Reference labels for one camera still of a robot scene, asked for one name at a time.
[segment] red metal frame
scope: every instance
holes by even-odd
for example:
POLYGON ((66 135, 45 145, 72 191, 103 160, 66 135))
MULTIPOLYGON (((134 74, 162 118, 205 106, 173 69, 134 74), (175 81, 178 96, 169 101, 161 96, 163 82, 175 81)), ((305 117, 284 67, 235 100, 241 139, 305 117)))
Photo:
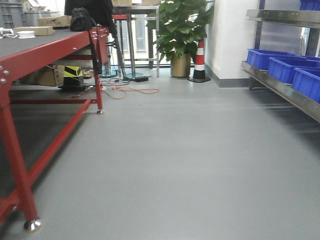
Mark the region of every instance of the red metal frame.
MULTIPOLYGON (((106 27, 99 27, 90 32, 97 58, 101 56, 102 62, 107 60, 106 36, 109 34, 106 27)), ((32 194, 32 184, 50 162, 59 147, 75 128, 81 117, 91 104, 97 104, 98 110, 103 109, 102 93, 99 75, 94 72, 96 98, 94 99, 50 99, 50 100, 10 100, 9 91, 12 82, 37 69, 62 59, 90 44, 87 32, 77 32, 72 36, 64 37, 50 43, 39 45, 18 53, 13 53, 0 58, 0 135, 3 140, 6 154, 11 166, 15 183, 15 189, 10 196, 0 198, 0 223, 7 215, 18 207, 23 211, 25 219, 32 221, 38 216, 36 205, 32 194), (21 151, 14 120, 12 117, 10 102, 12 104, 82 104, 68 124, 53 140, 51 145, 36 161, 28 172, 25 167, 24 157, 21 151)), ((76 56, 73 59, 88 60, 91 56, 76 56)))

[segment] orange and white cone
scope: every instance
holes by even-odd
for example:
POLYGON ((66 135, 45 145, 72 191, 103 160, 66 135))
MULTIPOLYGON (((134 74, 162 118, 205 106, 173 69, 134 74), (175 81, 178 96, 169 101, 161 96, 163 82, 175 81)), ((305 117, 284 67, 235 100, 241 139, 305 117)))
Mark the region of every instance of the orange and white cone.
POLYGON ((198 43, 198 49, 196 50, 196 57, 194 63, 193 77, 188 77, 188 80, 195 83, 203 83, 210 81, 210 77, 206 77, 205 72, 205 55, 204 55, 204 40, 200 40, 198 43))

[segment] gold plant pot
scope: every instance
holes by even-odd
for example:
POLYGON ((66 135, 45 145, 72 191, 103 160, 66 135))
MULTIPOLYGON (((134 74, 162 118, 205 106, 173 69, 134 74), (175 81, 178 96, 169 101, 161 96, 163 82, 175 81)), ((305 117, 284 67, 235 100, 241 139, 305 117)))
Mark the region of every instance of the gold plant pot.
POLYGON ((190 54, 183 54, 180 58, 174 56, 171 59, 171 76, 177 78, 188 77, 190 75, 190 66, 190 54))

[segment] metal shelving rack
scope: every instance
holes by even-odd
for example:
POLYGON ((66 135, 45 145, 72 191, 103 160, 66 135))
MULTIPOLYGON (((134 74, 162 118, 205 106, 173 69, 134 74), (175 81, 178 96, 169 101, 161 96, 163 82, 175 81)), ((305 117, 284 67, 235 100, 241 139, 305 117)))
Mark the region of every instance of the metal shelving rack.
MULTIPOLYGON (((254 45, 255 48, 259 48, 260 46, 262 23, 269 22, 310 28, 305 55, 315 56, 318 54, 320 11, 249 9, 246 12, 246 16, 249 17, 250 20, 258 22, 254 45)), ((250 89, 254 87, 253 79, 255 79, 320 123, 319 103, 294 90, 290 85, 286 85, 269 76, 266 71, 259 70, 245 61, 241 63, 241 67, 251 76, 249 79, 250 89)))

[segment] red metal workbench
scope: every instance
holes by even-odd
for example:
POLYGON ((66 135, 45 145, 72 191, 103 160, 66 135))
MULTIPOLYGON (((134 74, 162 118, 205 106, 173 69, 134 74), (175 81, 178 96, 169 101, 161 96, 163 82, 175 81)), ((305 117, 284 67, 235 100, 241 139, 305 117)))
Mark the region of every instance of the red metal workbench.
MULTIPOLYGON (((90 31, 96 54, 101 56, 102 62, 107 60, 106 27, 99 27, 90 31)), ((41 222, 38 218, 31 186, 38 178, 55 152, 68 137, 78 121, 91 104, 97 104, 98 114, 102 114, 103 103, 99 75, 94 72, 96 97, 90 99, 51 99, 26 100, 15 103, 23 104, 82 104, 68 124, 53 140, 47 150, 27 171, 21 146, 14 125, 10 108, 9 91, 14 81, 36 71, 54 61, 67 58, 77 60, 91 59, 91 55, 70 55, 90 44, 89 33, 71 32, 69 29, 59 29, 51 36, 37 36, 31 39, 4 38, 0 39, 0 135, 10 163, 15 183, 14 191, 6 198, 0 198, 0 224, 7 215, 17 207, 23 211, 26 219, 24 228, 30 232, 36 231, 41 222)))

